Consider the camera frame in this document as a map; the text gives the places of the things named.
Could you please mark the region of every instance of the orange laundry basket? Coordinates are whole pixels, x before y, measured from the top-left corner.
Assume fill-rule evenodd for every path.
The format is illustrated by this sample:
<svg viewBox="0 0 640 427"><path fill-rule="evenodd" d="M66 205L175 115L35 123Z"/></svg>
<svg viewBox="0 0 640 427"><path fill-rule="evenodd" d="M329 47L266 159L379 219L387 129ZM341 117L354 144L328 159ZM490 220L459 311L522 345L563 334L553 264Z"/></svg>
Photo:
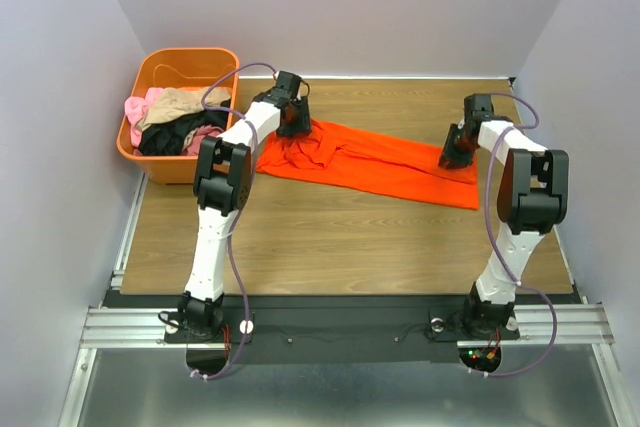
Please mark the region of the orange laundry basket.
<svg viewBox="0 0 640 427"><path fill-rule="evenodd" d="M136 83L132 96L144 97L150 87L176 87L201 89L213 84L224 74L240 66L236 54L227 49L211 48L175 48L163 49L147 57ZM238 74L222 82L221 87L231 91L231 107L234 108L238 90ZM229 115L227 129L236 121ZM124 116L118 133L117 146L127 159L138 164L149 178L161 184L190 184L196 171L195 156L140 156L133 155L130 136L131 124Z"/></svg>

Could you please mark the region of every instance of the gray wall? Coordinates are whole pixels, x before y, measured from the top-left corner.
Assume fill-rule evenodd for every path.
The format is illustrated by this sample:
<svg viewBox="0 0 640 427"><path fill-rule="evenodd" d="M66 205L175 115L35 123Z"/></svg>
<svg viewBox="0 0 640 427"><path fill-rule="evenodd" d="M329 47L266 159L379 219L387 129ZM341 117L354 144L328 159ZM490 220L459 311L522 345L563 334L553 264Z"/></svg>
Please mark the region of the gray wall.
<svg viewBox="0 0 640 427"><path fill-rule="evenodd" d="M0 424L56 425L137 178L115 137L142 50L116 0L0 7Z"/></svg>
<svg viewBox="0 0 640 427"><path fill-rule="evenodd" d="M454 77L515 75L559 2L119 1L147 52L222 45L303 74Z"/></svg>
<svg viewBox="0 0 640 427"><path fill-rule="evenodd" d="M640 0L562 0L516 82L542 115L532 137L569 152L569 213L560 234L578 285L606 305L636 411L639 33Z"/></svg>

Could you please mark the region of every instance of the wood surface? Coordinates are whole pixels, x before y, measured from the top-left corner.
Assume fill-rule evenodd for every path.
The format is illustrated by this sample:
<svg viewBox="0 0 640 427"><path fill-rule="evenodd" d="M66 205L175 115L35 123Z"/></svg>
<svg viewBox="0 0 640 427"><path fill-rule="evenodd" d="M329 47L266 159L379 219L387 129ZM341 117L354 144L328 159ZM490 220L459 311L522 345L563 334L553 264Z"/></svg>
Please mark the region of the wood surface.
<svg viewBox="0 0 640 427"><path fill-rule="evenodd" d="M241 80L240 105L272 81ZM442 145L463 99L508 90L506 80L313 80L312 116ZM514 103L497 112L518 119ZM488 154L479 154L480 195ZM502 170L496 169L494 198ZM198 218L191 186L149 182L122 292L182 293ZM456 209L259 174L233 237L252 294L466 293L490 254L482 209ZM570 292L555 234L538 246L526 283ZM239 292L227 263L225 290Z"/></svg>

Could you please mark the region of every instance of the black cloth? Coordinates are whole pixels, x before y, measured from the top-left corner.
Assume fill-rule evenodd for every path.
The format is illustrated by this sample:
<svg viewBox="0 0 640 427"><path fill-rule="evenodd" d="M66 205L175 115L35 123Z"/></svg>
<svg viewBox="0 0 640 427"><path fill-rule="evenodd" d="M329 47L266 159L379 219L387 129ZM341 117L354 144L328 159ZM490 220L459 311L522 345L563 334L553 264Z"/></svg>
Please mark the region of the black cloth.
<svg viewBox="0 0 640 427"><path fill-rule="evenodd" d="M230 100L220 104L229 107ZM227 112L204 110L195 114L186 114L165 124L153 124L142 132L142 140L138 150L143 155L180 155L184 147L184 139L189 132L203 125L214 125L227 128Z"/></svg>

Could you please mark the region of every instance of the crumpled orange cloth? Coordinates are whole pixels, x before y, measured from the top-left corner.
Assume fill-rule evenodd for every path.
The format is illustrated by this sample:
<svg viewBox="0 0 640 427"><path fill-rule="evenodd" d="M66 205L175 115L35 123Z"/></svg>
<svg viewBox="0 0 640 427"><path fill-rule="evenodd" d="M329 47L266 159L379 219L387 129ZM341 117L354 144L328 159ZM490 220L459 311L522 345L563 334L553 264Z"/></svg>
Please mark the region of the crumpled orange cloth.
<svg viewBox="0 0 640 427"><path fill-rule="evenodd" d="M277 177L339 185L402 199L477 209L478 169L438 167L442 147L312 121L299 138L271 134L257 171Z"/></svg>

